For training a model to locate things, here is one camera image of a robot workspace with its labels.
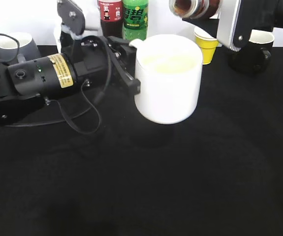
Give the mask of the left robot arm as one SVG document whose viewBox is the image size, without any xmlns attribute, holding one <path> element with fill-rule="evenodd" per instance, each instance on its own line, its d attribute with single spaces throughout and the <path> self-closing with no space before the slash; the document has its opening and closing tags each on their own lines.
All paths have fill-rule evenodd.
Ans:
<svg viewBox="0 0 283 236">
<path fill-rule="evenodd" d="M 87 36 L 46 57 L 17 64 L 0 59 L 0 126 L 21 126 L 22 119 L 53 100 L 96 87 L 99 92 L 89 105 L 97 105 L 112 78 L 129 95 L 139 94 L 135 58 L 127 40 Z"/>
</svg>

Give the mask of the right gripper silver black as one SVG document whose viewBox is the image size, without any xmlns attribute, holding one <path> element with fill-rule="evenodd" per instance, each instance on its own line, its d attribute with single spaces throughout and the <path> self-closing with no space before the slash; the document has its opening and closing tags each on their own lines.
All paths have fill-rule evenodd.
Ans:
<svg viewBox="0 0 283 236">
<path fill-rule="evenodd" d="M 276 0 L 223 0 L 218 13 L 209 19 L 182 18 L 198 26 L 232 51 L 247 44 L 253 29 L 269 21 L 277 7 Z"/>
</svg>

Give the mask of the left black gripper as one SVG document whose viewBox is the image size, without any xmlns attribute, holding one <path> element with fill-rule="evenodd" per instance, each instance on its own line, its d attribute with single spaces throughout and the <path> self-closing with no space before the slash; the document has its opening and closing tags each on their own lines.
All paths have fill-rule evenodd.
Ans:
<svg viewBox="0 0 283 236">
<path fill-rule="evenodd" d="M 107 52 L 112 58 L 113 74 L 123 91 L 129 96 L 138 95 L 141 82 L 134 77 L 136 49 L 129 46 L 129 41 L 115 36 L 89 35 L 81 40 L 82 61 L 74 62 L 75 72 L 80 80 L 88 79 L 90 86 L 104 86 L 108 75 Z"/>
</svg>

